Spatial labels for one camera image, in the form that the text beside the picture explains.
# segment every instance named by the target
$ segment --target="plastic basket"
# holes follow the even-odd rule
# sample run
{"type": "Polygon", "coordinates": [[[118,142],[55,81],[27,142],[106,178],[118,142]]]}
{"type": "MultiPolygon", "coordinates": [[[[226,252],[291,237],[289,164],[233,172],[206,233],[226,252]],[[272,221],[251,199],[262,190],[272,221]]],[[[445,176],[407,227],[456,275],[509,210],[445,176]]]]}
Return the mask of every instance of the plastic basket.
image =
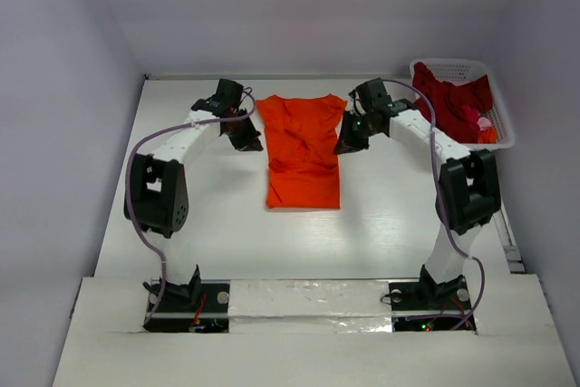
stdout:
{"type": "Polygon", "coordinates": [[[498,142],[495,144],[465,144],[473,150],[508,149],[516,142],[514,130],[509,121],[506,106],[502,100],[493,74],[489,68],[479,61],[467,59],[425,58],[415,59],[411,62],[411,78],[415,74],[415,64],[424,63],[431,70],[438,81],[447,81],[456,85],[473,82],[483,75],[488,76],[489,88],[493,98],[493,108],[483,114],[491,121],[491,125],[498,133],[498,142]]]}

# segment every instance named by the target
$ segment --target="red cloth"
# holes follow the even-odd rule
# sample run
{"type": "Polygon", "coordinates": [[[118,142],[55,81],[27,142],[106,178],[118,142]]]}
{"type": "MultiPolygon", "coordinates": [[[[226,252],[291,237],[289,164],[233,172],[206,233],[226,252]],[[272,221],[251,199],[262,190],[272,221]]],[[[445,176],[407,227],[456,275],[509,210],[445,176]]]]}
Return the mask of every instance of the red cloth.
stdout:
{"type": "MultiPolygon", "coordinates": [[[[493,107],[493,97],[487,76],[457,86],[449,82],[439,82],[424,63],[416,63],[413,86],[422,91],[430,100],[439,129],[458,142],[478,143],[477,122],[474,126],[469,121],[463,106],[467,105],[479,113],[487,112],[493,107]]],[[[415,105],[423,117],[430,121],[430,112],[423,99],[417,100],[415,105]]]]}
{"type": "Polygon", "coordinates": [[[258,100],[269,158],[269,208],[340,208],[341,192],[335,128],[346,101],[329,94],[319,99],[258,100]]]}

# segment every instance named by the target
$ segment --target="orange cloth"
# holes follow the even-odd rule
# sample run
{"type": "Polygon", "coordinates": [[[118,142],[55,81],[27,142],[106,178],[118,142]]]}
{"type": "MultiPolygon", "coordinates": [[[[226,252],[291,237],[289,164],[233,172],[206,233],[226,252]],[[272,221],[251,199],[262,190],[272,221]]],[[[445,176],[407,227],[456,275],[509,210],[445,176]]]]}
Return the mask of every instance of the orange cloth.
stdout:
{"type": "Polygon", "coordinates": [[[493,127],[485,129],[479,134],[478,144],[495,144],[498,142],[498,133],[493,127]]]}
{"type": "Polygon", "coordinates": [[[266,126],[269,208],[340,208],[336,132],[346,101],[329,94],[319,99],[257,101],[266,126]]]}

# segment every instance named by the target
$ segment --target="wall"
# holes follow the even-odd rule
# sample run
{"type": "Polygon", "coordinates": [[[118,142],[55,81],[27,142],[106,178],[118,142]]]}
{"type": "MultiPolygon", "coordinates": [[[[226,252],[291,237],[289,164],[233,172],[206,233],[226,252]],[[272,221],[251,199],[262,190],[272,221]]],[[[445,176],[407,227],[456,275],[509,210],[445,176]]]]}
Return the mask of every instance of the wall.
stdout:
{"type": "Polygon", "coordinates": [[[103,0],[0,0],[0,385],[52,385],[142,85],[103,0]]]}
{"type": "Polygon", "coordinates": [[[508,1],[109,0],[148,73],[407,73],[479,57],[508,1]]]}
{"type": "Polygon", "coordinates": [[[499,154],[507,212],[528,270],[539,274],[580,381],[580,1],[514,0],[490,40],[517,131],[499,154]]]}

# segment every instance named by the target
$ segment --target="dark red cloth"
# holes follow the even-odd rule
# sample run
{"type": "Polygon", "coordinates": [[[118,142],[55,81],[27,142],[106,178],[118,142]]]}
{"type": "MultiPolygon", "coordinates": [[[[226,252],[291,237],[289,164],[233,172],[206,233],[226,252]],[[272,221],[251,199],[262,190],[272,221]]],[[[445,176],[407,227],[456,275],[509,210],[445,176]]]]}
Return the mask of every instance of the dark red cloth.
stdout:
{"type": "MultiPolygon", "coordinates": [[[[479,113],[487,112],[493,107],[487,76],[457,86],[449,82],[439,82],[424,63],[416,63],[413,86],[430,100],[440,130],[458,142],[478,143],[479,128],[468,120],[463,106],[467,105],[479,113]]],[[[415,105],[423,117],[430,121],[430,112],[423,99],[418,99],[415,105]]]]}

